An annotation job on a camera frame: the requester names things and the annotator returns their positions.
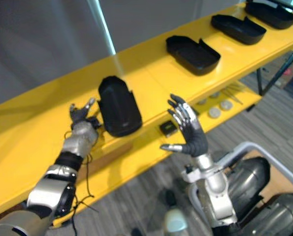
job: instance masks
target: black cable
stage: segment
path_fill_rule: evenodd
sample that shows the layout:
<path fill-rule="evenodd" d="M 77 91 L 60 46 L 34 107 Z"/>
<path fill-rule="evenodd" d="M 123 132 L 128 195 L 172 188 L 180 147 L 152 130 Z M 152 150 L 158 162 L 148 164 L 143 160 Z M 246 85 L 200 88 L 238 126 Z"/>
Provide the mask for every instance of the black cable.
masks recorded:
<path fill-rule="evenodd" d="M 93 207 L 91 207 L 91 206 L 87 205 L 86 203 L 84 203 L 84 201 L 85 201 L 87 198 L 94 198 L 94 195 L 91 194 L 91 192 L 90 192 L 90 190 L 89 190 L 89 180 L 88 180 L 88 178 L 89 178 L 89 177 L 88 177 L 88 175 L 89 175 L 89 166 L 88 166 L 88 165 L 89 165 L 89 163 L 91 163 L 92 161 L 93 161 L 93 156 L 92 156 L 91 154 L 89 154 L 89 155 L 87 156 L 87 162 L 86 162 L 86 187 L 87 187 L 87 193 L 88 193 L 88 195 L 87 195 L 86 197 L 84 197 L 82 200 L 78 201 L 77 196 L 76 196 L 76 194 L 75 194 L 76 204 L 75 204 L 75 206 L 73 207 L 73 210 L 72 210 L 72 211 L 73 211 L 73 215 L 72 215 L 72 218 L 71 218 L 71 220 L 72 220 L 72 227 L 73 227 L 74 235 L 75 235 L 75 236 L 77 236 L 77 230 L 76 230 L 76 226 L 75 226 L 74 216 L 75 216 L 75 214 L 76 214 L 76 210 L 77 210 L 77 208 L 79 207 L 80 204 L 83 204 L 83 205 L 87 206 L 88 208 L 90 208 L 91 210 L 93 210 L 93 211 L 99 213 L 98 210 L 96 210 L 96 209 L 94 209 Z"/>

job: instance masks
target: gray wall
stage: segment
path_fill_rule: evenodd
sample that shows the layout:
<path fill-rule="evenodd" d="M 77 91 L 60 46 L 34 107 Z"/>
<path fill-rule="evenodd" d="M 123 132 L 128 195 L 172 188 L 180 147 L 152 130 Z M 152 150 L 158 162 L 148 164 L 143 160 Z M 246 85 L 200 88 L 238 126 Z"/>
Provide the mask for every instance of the gray wall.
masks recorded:
<path fill-rule="evenodd" d="M 0 0 L 0 103 L 110 55 L 95 0 Z M 116 51 L 238 0 L 101 0 Z"/>

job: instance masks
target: black plastic tray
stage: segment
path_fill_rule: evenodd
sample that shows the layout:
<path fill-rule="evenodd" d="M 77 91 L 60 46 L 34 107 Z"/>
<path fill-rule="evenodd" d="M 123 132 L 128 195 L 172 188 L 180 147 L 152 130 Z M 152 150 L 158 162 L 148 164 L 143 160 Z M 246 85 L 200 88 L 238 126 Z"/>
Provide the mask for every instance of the black plastic tray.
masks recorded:
<path fill-rule="evenodd" d="M 166 39 L 167 51 L 185 68 L 196 75 L 213 70 L 221 55 L 203 42 L 194 42 L 185 36 L 172 36 Z"/>
<path fill-rule="evenodd" d="M 279 5 L 274 8 L 264 3 L 248 2 L 245 11 L 277 29 L 286 29 L 293 24 L 293 14 Z"/>
<path fill-rule="evenodd" d="M 126 82 L 116 76 L 104 78 L 98 88 L 98 102 L 106 131 L 114 137 L 133 133 L 142 126 L 134 95 Z"/>
<path fill-rule="evenodd" d="M 233 16 L 216 15 L 212 17 L 211 24 L 230 37 L 249 45 L 258 43 L 266 32 L 265 28 L 249 20 L 247 16 L 242 21 Z"/>

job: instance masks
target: table leg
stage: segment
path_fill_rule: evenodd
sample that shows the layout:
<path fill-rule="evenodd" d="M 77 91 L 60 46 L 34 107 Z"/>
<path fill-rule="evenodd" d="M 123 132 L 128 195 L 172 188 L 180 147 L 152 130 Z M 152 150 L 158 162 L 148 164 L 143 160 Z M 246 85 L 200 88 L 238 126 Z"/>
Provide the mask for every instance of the table leg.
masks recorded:
<path fill-rule="evenodd" d="M 259 95 L 264 96 L 292 63 L 293 63 L 293 52 L 289 56 L 289 58 L 285 61 L 285 63 L 281 66 L 278 72 L 276 72 L 276 74 L 273 76 L 273 78 L 269 81 L 269 83 L 266 85 L 264 89 L 262 89 L 261 70 L 260 68 L 257 69 L 257 82 L 258 82 Z M 254 107 L 255 105 L 252 105 L 249 108 L 247 108 L 247 112 L 251 111 Z"/>

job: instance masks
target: yellow table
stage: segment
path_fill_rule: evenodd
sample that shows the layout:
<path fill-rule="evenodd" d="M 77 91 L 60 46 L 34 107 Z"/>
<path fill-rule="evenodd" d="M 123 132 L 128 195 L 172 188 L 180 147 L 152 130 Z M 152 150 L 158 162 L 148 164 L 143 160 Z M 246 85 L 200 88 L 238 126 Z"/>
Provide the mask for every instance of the yellow table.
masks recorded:
<path fill-rule="evenodd" d="M 219 14 L 242 19 L 245 16 L 243 7 L 243 4 L 233 6 Z M 166 113 L 169 93 L 176 93 L 195 104 L 293 48 L 293 26 L 277 30 L 250 18 L 267 29 L 263 39 L 255 45 L 243 45 L 212 28 L 211 16 L 207 16 L 1 104 L 0 213 L 27 198 L 62 148 L 63 135 L 70 126 L 69 105 L 72 102 L 82 105 L 91 96 L 99 98 L 98 86 L 106 76 L 119 76 L 133 90 L 143 126 L 123 138 L 114 138 L 106 132 L 100 137 L 92 151 L 95 159 L 128 142 L 133 142 L 133 149 L 90 176 L 90 187 L 96 198 L 87 203 L 100 199 L 165 158 L 168 153 L 159 149 L 160 144 L 182 142 L 179 133 L 166 139 L 158 130 L 158 125 L 169 119 Z M 172 35 L 186 35 L 193 40 L 203 38 L 222 55 L 218 66 L 204 76 L 188 72 L 166 52 L 165 39 Z M 218 119 L 209 118 L 207 110 L 225 97 L 209 99 L 206 105 L 196 106 L 202 113 L 200 121 L 205 131 L 260 100 L 260 96 L 247 88 L 236 95 L 243 105 L 233 101 L 234 107 L 222 112 Z M 98 110 L 97 104 L 92 110 Z M 85 195 L 86 183 L 82 181 L 77 185 L 77 196 L 81 199 Z M 56 220 L 54 225 L 69 217 Z"/>

